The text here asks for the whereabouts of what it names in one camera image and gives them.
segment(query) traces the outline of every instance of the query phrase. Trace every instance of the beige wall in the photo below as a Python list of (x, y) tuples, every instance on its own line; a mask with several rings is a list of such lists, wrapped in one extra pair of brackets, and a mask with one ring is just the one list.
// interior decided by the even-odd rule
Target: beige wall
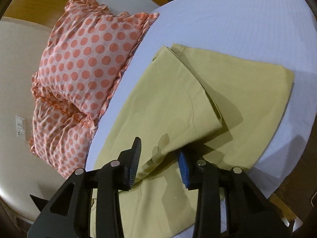
[(64, 179), (16, 136), (15, 115), (31, 135), (34, 110), (31, 76), (37, 71), (50, 28), (21, 20), (0, 21), (0, 197), (20, 215), (39, 214), (29, 194), (50, 199)]

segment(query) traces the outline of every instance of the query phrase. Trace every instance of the wall socket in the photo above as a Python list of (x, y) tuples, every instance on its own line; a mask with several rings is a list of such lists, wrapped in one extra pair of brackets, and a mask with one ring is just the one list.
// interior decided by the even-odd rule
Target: wall socket
[(16, 125), (16, 136), (26, 141), (26, 133), (25, 133), (25, 119), (16, 115), (15, 116), (15, 125)]

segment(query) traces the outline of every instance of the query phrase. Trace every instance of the white bed sheet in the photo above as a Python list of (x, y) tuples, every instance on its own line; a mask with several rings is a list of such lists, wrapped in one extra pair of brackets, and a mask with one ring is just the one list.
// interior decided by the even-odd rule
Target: white bed sheet
[[(158, 49), (179, 43), (294, 71), (280, 126), (249, 176), (269, 197), (302, 155), (317, 110), (317, 24), (304, 0), (175, 0), (157, 10), (99, 122), (86, 170), (92, 170), (121, 107)], [(192, 227), (177, 237), (191, 237)]]

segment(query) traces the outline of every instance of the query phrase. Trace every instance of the yellow cloth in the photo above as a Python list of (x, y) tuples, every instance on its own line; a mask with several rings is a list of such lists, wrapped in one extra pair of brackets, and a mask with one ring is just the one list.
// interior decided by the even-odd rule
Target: yellow cloth
[[(95, 164), (98, 169), (116, 159), (135, 136), (141, 137), (137, 177), (152, 172), (133, 190), (120, 193), (125, 236), (167, 238), (193, 224), (197, 191), (183, 187), (174, 153), (157, 164), (168, 152), (203, 136), (193, 146), (208, 161), (225, 169), (250, 168), (278, 127), (293, 78), (282, 66), (176, 44), (162, 47), (127, 99)], [(94, 217), (93, 207), (91, 235)]]

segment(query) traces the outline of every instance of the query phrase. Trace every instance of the pink polka dot pillow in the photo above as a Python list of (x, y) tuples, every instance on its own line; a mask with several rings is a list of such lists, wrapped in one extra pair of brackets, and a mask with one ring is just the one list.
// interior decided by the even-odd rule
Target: pink polka dot pillow
[(67, 178), (75, 169), (85, 167), (95, 123), (66, 99), (55, 98), (40, 83), (33, 83), (32, 92), (35, 110), (31, 153)]
[(98, 119), (158, 16), (113, 15), (96, 0), (69, 0), (42, 55), (37, 81), (92, 120)]

